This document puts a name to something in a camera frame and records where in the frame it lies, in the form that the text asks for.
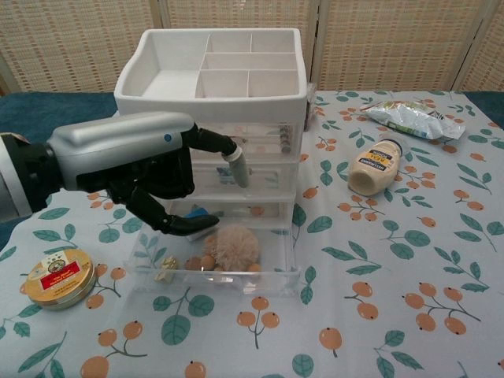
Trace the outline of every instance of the robotic hand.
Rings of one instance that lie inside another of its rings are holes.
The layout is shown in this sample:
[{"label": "robotic hand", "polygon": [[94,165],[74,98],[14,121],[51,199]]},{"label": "robotic hand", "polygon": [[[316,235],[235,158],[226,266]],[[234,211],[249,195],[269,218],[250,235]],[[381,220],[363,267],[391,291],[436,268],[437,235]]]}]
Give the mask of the robotic hand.
[{"label": "robotic hand", "polygon": [[189,148],[221,152],[236,183],[248,185],[243,152],[231,138],[198,128],[183,113],[138,113],[56,128],[44,144],[0,135],[0,221],[46,207],[60,188],[106,189],[114,203],[154,230],[189,235],[215,225],[204,215],[168,215],[153,196],[182,198],[195,189]]}]

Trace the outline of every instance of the woven screen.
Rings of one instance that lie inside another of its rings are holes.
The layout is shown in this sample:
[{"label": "woven screen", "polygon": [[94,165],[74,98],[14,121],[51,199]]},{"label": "woven screen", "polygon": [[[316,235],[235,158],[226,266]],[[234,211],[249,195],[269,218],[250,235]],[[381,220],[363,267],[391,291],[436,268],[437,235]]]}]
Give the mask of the woven screen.
[{"label": "woven screen", "polygon": [[504,91],[504,2],[501,2],[485,33],[461,89]]},{"label": "woven screen", "polygon": [[450,89],[484,1],[331,0],[319,88]]},{"label": "woven screen", "polygon": [[112,91],[147,0],[0,1],[0,50],[22,91]]},{"label": "woven screen", "polygon": [[298,28],[306,67],[311,66],[314,0],[162,0],[170,28]]}]

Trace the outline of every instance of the tablecloth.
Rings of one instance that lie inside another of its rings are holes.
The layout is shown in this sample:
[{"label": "tablecloth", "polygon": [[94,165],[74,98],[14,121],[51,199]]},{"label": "tablecloth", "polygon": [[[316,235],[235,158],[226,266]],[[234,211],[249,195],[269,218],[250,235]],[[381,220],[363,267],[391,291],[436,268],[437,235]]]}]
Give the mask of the tablecloth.
[{"label": "tablecloth", "polygon": [[[466,132],[408,137],[393,185],[366,198],[347,188],[349,163],[384,128],[358,108],[387,99],[422,101]],[[0,376],[504,376],[503,154],[504,131],[463,94],[317,92],[293,217],[295,297],[134,290],[124,260],[142,222],[105,193],[57,193],[0,252]],[[99,264],[92,296],[41,310],[25,275],[70,247]]]}]

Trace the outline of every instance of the bottle label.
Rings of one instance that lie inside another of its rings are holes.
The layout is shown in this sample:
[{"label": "bottle label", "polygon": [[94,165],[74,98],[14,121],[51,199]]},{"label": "bottle label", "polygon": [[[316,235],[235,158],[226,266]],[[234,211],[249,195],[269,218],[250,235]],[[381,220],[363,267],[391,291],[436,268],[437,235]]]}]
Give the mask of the bottle label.
[{"label": "bottle label", "polygon": [[379,169],[380,171],[387,169],[390,166],[391,161],[391,155],[378,150],[370,150],[365,157],[361,157],[359,159],[359,162],[362,164],[369,165],[370,167]]}]

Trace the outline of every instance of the tin lid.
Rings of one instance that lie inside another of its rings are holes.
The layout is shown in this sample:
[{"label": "tin lid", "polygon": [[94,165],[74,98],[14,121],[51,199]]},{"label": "tin lid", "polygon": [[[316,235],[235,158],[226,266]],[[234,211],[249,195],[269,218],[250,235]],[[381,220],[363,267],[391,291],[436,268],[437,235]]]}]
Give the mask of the tin lid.
[{"label": "tin lid", "polygon": [[41,260],[28,274],[24,289],[41,306],[68,302],[93,285],[95,267],[83,250],[63,250]]}]

